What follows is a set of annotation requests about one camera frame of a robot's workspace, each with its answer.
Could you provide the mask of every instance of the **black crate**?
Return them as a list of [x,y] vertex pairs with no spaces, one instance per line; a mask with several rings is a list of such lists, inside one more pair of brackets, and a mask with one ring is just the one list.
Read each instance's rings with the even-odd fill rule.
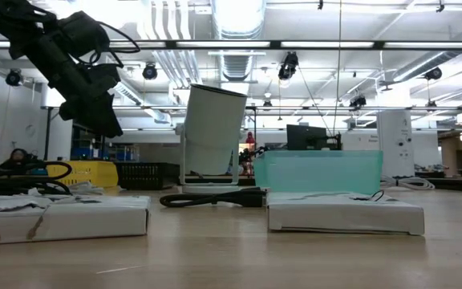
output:
[[160,190],[177,183],[180,166],[167,163],[115,163],[123,189]]

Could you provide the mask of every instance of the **desk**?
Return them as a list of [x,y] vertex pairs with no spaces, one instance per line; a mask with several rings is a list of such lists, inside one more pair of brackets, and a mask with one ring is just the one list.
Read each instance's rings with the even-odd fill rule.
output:
[[268,233],[263,209],[147,194],[148,236],[0,245],[0,288],[462,289],[462,193],[388,192],[425,209],[424,238]]

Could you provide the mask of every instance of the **person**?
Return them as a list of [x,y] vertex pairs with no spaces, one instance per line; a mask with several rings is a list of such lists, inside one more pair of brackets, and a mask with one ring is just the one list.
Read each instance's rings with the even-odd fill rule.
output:
[[10,158],[0,164],[0,169],[19,170],[29,163],[28,152],[24,149],[14,149]]

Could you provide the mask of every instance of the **stand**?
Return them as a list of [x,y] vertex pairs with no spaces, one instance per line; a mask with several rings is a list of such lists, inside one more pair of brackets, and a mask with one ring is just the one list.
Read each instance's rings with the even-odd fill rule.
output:
[[180,160],[180,183],[182,185],[183,193],[204,193],[204,194],[215,194],[215,193],[228,193],[239,190],[238,189],[238,140],[237,145],[233,150],[233,167],[232,174],[233,179],[229,184],[187,184],[185,179],[185,167],[184,167],[184,156],[185,156],[185,143],[186,138],[184,136],[184,127],[180,128],[180,142],[181,142],[181,160]]

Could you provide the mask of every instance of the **robotic arm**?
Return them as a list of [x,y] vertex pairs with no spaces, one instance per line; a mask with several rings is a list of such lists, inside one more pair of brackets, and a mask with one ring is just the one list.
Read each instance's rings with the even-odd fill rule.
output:
[[[112,50],[101,25],[108,26],[82,11],[57,20],[27,0],[0,0],[0,33],[10,40],[11,58],[25,55],[49,80],[49,87],[65,98],[62,119],[74,119],[107,137],[121,136],[111,108],[113,95],[107,91],[120,81],[117,67],[124,66],[116,52],[135,53],[140,48],[135,44],[133,50]],[[81,60],[89,52],[89,61]],[[95,65],[104,52],[117,64]]]

